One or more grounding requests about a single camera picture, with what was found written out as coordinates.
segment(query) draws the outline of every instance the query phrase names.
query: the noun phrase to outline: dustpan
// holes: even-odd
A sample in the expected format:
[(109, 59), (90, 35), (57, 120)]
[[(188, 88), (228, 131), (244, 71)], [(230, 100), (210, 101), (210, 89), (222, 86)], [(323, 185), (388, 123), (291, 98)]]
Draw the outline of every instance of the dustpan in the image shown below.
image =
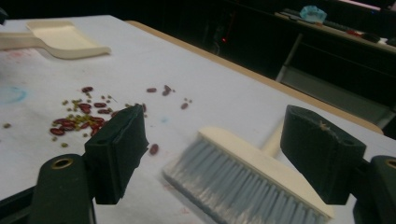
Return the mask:
[(0, 33), (0, 49), (42, 48), (61, 59), (79, 59), (109, 53), (80, 32), (71, 21), (28, 21), (27, 33)]

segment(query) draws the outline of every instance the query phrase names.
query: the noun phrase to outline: brush bristles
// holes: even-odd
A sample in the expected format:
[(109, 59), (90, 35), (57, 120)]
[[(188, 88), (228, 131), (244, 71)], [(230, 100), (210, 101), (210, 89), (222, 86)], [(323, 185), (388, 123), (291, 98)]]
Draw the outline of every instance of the brush bristles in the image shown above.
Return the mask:
[(218, 223), (325, 223), (326, 218), (205, 139), (163, 170)]

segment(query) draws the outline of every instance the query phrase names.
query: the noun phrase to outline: white tabletop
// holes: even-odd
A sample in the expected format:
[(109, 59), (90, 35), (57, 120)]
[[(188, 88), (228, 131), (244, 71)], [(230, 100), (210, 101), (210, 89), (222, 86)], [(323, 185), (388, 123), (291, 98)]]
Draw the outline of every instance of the white tabletop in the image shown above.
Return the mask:
[[(115, 206), (96, 205), (98, 223), (211, 223), (211, 219), (171, 188), (161, 169), (206, 125), (224, 128), (261, 147), (282, 119), (287, 105), (318, 112), (367, 145), (365, 158), (396, 157), (396, 141), (243, 76), (202, 56), (150, 35), (110, 16), (71, 18), (77, 28), (111, 54), (61, 60), (43, 49), (0, 52), (0, 199), (32, 187), (40, 166), (66, 153), (84, 153), (83, 132), (52, 142), (54, 119), (70, 112), (63, 100), (86, 99), (81, 88), (93, 86), (93, 100), (112, 96), (113, 109), (145, 103), (146, 134), (158, 144), (157, 155), (143, 156), (124, 198)], [(8, 21), (1, 32), (25, 32), (26, 21)], [(164, 85), (175, 92), (162, 96)], [(147, 93), (155, 87), (159, 91)], [(180, 106), (185, 99), (189, 107)], [(69, 147), (60, 147), (66, 142)], [(278, 159), (290, 165), (284, 155)], [(352, 223), (354, 204), (335, 206), (331, 223)]]

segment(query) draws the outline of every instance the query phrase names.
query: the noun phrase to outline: crumpled plastic bag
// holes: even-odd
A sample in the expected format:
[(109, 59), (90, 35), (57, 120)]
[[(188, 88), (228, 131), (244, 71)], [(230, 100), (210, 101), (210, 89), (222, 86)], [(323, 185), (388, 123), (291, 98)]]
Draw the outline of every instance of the crumpled plastic bag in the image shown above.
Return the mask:
[(326, 20), (327, 13), (315, 6), (306, 6), (300, 12), (300, 16), (305, 21), (323, 23)]

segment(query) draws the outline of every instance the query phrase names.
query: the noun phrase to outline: brush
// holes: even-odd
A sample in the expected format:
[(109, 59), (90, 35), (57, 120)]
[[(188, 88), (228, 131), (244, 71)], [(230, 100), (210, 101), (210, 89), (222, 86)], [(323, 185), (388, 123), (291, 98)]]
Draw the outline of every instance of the brush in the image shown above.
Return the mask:
[(280, 133), (278, 127), (259, 150), (221, 128), (204, 127), (163, 175), (218, 223), (326, 223), (332, 207), (272, 157)]

